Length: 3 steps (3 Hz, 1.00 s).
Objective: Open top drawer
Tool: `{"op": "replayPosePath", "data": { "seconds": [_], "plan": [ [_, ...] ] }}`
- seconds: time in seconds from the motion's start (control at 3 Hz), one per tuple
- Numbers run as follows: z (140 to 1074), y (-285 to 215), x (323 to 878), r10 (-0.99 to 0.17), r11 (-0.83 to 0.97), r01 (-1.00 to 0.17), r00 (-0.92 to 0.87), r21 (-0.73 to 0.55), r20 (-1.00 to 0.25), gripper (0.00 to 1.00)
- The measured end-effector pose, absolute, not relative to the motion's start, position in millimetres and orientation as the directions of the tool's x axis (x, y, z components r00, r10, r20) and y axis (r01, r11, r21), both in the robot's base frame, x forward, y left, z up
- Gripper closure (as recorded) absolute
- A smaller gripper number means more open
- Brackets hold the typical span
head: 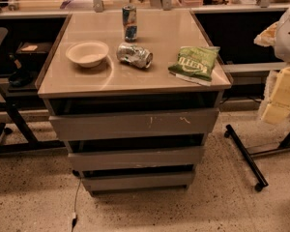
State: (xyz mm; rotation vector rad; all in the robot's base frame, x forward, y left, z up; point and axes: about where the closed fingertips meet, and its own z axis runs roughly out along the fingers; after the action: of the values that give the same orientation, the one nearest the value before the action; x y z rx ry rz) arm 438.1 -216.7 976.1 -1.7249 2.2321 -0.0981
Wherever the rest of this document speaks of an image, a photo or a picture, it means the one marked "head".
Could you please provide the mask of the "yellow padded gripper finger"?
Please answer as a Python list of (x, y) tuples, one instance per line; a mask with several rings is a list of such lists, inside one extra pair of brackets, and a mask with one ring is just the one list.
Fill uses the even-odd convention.
[(269, 124), (278, 124), (290, 114), (290, 66), (276, 75), (274, 89), (261, 115)]

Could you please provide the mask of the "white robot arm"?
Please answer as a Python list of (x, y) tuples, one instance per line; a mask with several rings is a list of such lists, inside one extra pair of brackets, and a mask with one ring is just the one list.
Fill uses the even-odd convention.
[(290, 114), (290, 7), (278, 22), (257, 35), (254, 43), (271, 46), (275, 57), (286, 63), (276, 75), (274, 88), (261, 115), (264, 122), (277, 124)]

